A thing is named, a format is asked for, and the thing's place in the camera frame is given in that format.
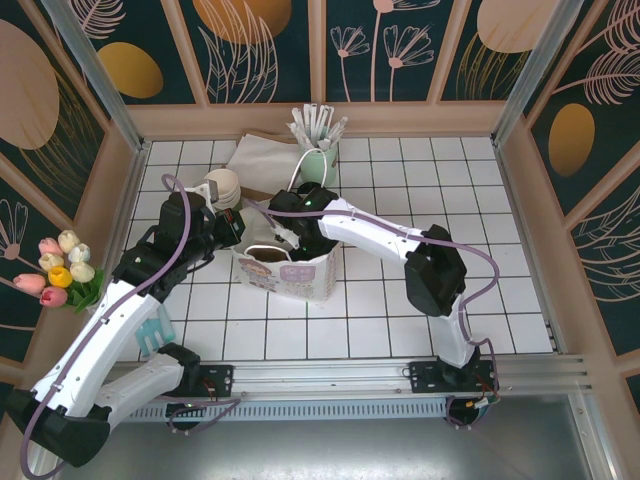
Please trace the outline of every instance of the tulip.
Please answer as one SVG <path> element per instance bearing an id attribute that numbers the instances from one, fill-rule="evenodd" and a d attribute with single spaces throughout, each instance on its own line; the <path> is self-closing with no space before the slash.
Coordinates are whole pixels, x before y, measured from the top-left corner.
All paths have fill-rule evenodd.
<path id="1" fill-rule="evenodd" d="M 58 235 L 58 244 L 64 253 L 69 253 L 80 243 L 80 239 L 73 230 L 65 230 Z"/>
<path id="2" fill-rule="evenodd" d="M 43 238 L 42 240 L 40 240 L 38 249 L 40 250 L 40 255 L 44 255 L 46 253 L 50 253 L 51 255 L 58 255 L 60 257 L 64 255 L 64 252 L 60 248 L 60 245 L 58 245 L 56 239 L 51 237 Z"/>
<path id="3" fill-rule="evenodd" d="M 72 281 L 71 273 L 64 267 L 53 267 L 49 270 L 49 283 L 54 287 L 67 288 Z"/>
<path id="4" fill-rule="evenodd" d="M 61 307 L 67 303 L 67 292 L 60 287 L 47 287 L 42 291 L 40 305 L 45 307 Z"/>
<path id="5" fill-rule="evenodd" d="M 37 273 L 23 273 L 13 279 L 13 284 L 25 293 L 39 295 L 47 282 Z"/>
<path id="6" fill-rule="evenodd" d="M 84 243 L 79 243 L 69 252 L 68 258 L 71 263 L 88 262 L 91 258 L 91 250 Z"/>
<path id="7" fill-rule="evenodd" d="M 63 267 L 64 259 L 60 255 L 45 253 L 40 257 L 38 263 L 40 264 L 40 268 L 42 268 L 45 272 L 48 272 L 53 267 Z"/>
<path id="8" fill-rule="evenodd" d="M 75 262 L 71 264 L 71 276 L 76 282 L 87 283 L 93 280 L 96 271 L 91 265 L 85 262 Z"/>

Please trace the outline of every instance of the pink tulip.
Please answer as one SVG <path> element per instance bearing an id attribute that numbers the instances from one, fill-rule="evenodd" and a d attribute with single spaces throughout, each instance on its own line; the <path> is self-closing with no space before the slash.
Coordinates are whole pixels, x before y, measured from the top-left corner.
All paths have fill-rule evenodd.
<path id="1" fill-rule="evenodd" d="M 61 307 L 67 302 L 67 292 L 60 287 L 47 287 L 40 297 L 40 305 L 45 307 Z"/>
<path id="2" fill-rule="evenodd" d="M 38 295 L 47 281 L 37 273 L 23 273 L 13 279 L 13 284 L 25 293 Z"/>
<path id="3" fill-rule="evenodd" d="M 55 238 L 43 238 L 42 240 L 40 240 L 38 248 L 40 249 L 40 255 L 50 253 L 52 255 L 58 255 L 60 257 L 64 256 L 64 252 L 60 248 L 60 245 L 58 245 L 58 242 L 56 242 Z"/>

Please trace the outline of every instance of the mint green cup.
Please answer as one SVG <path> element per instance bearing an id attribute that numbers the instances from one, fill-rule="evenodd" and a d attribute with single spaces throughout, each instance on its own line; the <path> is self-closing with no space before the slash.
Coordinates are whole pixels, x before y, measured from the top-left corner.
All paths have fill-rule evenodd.
<path id="1" fill-rule="evenodd" d="M 331 187 L 336 182 L 338 176 L 338 144 L 336 143 L 329 150 L 324 152 L 327 157 L 327 181 L 325 187 Z M 322 176 L 324 175 L 324 157 L 320 152 L 311 152 L 302 161 L 300 165 L 300 173 L 303 182 L 316 182 L 322 185 Z"/>

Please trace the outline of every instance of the cup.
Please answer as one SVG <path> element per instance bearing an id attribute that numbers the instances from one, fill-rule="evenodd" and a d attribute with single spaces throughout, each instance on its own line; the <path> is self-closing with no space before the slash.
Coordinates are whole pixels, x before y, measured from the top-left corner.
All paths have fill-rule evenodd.
<path id="1" fill-rule="evenodd" d="M 238 176 L 228 168 L 218 168 L 204 177 L 206 180 L 213 180 L 218 186 L 218 201 L 213 204 L 217 211 L 232 208 L 238 210 L 241 207 L 242 198 L 240 181 Z"/>
<path id="2" fill-rule="evenodd" d="M 301 152 L 304 154 L 307 150 L 301 148 Z M 327 157 L 327 180 L 325 187 L 330 187 L 336 181 L 338 173 L 338 144 L 336 143 L 329 150 L 324 152 Z M 322 185 L 322 177 L 324 175 L 324 157 L 320 152 L 311 152 L 308 154 L 300 165 L 300 173 L 302 175 L 303 182 L 316 182 Z"/>

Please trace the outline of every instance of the white tile floor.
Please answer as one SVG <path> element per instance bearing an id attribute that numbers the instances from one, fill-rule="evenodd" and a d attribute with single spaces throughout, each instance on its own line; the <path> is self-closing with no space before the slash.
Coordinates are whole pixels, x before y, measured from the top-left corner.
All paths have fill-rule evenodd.
<path id="1" fill-rule="evenodd" d="M 187 185 L 226 164 L 234 141 L 153 144 L 127 247 L 154 224 L 166 199 L 163 173 Z M 407 226 L 447 228 L 454 240 L 490 253 L 499 286 L 468 306 L 476 337 L 499 354 L 552 352 L 527 259 L 488 138 L 351 138 L 340 142 L 332 190 L 355 206 Z M 205 361 L 388 358 L 437 355 L 429 319 L 406 299 L 401 266 L 344 246 L 333 294 L 306 304 L 238 283 L 231 255 L 177 287 L 167 300 L 177 340 Z M 491 267 L 462 252 L 467 294 L 487 284 Z M 121 360 L 139 359 L 129 342 Z"/>

